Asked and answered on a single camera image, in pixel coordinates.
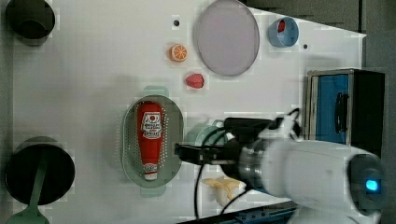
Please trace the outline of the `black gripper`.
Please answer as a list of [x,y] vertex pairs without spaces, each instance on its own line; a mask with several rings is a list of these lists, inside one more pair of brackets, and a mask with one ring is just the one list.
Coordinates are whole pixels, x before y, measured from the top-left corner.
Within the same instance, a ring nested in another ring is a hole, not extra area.
[[[262,187],[262,158],[270,141],[259,137],[259,133],[273,131],[278,125],[279,119],[227,118],[224,128],[233,139],[213,149],[208,164],[219,165],[228,177],[249,187]],[[175,153],[185,162],[204,162],[199,147],[175,144]]]

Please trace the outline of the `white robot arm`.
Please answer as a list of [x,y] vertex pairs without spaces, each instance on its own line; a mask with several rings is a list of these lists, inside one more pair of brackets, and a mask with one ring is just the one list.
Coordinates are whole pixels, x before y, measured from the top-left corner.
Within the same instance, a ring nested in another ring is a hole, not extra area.
[[363,149],[304,140],[291,116],[279,118],[251,143],[227,129],[220,145],[175,145],[182,161],[219,165],[254,189],[298,204],[288,224],[378,224],[387,191],[381,160]]

